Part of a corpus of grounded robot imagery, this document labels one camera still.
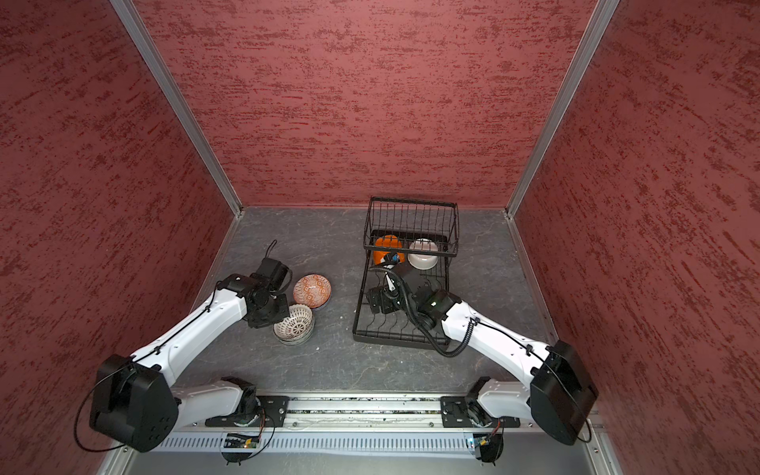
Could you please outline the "corner aluminium profile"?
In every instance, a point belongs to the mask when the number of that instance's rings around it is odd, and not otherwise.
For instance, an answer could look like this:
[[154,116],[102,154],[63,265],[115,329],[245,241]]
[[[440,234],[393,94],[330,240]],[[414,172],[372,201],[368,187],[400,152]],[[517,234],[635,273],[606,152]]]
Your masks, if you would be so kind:
[[546,121],[528,157],[517,187],[506,207],[506,218],[516,221],[528,188],[557,133],[562,120],[619,6],[619,0],[599,0],[571,59]]
[[239,219],[243,215],[243,209],[245,209],[243,202],[239,199],[237,192],[235,192],[232,182],[229,180],[221,162],[219,162],[211,144],[205,137],[200,124],[184,98],[179,85],[150,36],[136,5],[128,0],[111,0],[110,4],[138,49],[152,77],[160,87],[185,134],[192,142],[203,164],[205,164],[217,188],[231,208],[234,217]]

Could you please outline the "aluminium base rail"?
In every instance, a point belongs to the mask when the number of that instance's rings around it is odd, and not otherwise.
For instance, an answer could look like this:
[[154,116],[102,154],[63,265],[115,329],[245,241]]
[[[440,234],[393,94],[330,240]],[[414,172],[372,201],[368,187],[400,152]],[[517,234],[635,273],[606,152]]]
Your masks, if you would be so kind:
[[[290,431],[349,431],[350,429],[465,429],[496,427],[499,420],[507,428],[521,423],[536,426],[530,415],[528,392],[505,384],[478,401],[475,394],[318,394],[257,395],[265,425]],[[178,429],[208,428],[254,429],[237,427],[228,415],[215,411],[198,421],[181,421]]]

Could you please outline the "left corner aluminium profile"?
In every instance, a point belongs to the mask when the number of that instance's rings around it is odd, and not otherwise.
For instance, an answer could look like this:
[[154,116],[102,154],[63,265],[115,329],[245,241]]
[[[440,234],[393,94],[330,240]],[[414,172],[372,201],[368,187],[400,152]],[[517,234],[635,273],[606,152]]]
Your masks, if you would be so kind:
[[136,5],[128,0],[111,0],[110,4],[138,49],[152,77],[160,87],[185,134],[192,142],[203,164],[205,164],[217,188],[231,208],[234,217],[239,219],[243,215],[243,209],[245,209],[243,202],[239,199],[237,192],[235,192],[232,182],[229,180],[221,162],[219,162],[211,144],[205,137],[200,124],[184,98],[179,85],[150,36]]

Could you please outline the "right corner aluminium profile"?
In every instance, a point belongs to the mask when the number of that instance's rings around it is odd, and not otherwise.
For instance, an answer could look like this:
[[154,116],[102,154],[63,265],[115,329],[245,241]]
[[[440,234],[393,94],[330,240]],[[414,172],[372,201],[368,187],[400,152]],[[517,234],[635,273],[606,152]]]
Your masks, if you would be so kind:
[[619,6],[619,0],[599,0],[571,59],[546,121],[528,157],[517,187],[506,207],[506,218],[516,221],[528,188],[557,133],[562,120]]

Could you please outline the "white lattice patterned bowl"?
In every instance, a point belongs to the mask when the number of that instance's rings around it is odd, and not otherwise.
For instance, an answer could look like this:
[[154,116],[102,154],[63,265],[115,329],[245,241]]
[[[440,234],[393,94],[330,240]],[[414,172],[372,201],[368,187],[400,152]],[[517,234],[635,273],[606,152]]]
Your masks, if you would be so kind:
[[273,326],[275,338],[287,346],[298,346],[310,340],[315,318],[310,307],[295,304],[289,307],[289,316]]

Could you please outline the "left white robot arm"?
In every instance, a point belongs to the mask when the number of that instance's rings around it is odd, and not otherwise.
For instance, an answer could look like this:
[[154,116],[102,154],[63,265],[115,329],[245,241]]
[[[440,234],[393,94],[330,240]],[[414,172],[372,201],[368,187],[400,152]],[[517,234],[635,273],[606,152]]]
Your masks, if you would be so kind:
[[101,363],[86,396],[89,427],[124,447],[147,452],[175,429],[222,419],[238,427],[263,427],[264,411],[255,386],[225,377],[206,386],[177,389],[190,363],[229,327],[272,327],[289,315],[286,290],[291,269],[265,257],[250,275],[231,274],[211,295],[163,336],[128,356]]

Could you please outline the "orange square bowl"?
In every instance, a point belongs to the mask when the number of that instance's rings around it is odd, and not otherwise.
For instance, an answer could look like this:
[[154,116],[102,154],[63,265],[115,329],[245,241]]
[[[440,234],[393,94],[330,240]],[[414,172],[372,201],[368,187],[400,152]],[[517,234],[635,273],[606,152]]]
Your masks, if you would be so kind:
[[373,245],[375,249],[372,251],[372,263],[375,266],[406,261],[406,254],[403,252],[404,243],[396,235],[378,237]]

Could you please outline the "red patterned bowl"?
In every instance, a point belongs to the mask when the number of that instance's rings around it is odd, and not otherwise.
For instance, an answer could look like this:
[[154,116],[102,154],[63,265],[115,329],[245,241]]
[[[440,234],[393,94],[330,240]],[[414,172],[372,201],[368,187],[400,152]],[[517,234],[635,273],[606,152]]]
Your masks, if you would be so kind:
[[296,304],[318,309],[327,304],[332,296],[332,284],[327,277],[309,274],[300,278],[293,288]]

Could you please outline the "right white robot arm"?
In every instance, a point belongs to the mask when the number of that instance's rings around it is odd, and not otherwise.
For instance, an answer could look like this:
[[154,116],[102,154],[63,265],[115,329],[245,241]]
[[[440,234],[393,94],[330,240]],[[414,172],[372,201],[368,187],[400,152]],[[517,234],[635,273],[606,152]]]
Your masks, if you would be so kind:
[[447,289],[431,287],[408,263],[370,270],[381,277],[373,290],[381,309],[403,312],[435,352],[455,358],[472,348],[522,385],[507,390],[494,378],[480,378],[464,398],[471,425],[492,428],[502,419],[529,420],[563,445],[591,441],[588,418],[599,393],[570,344],[547,344],[511,331]]

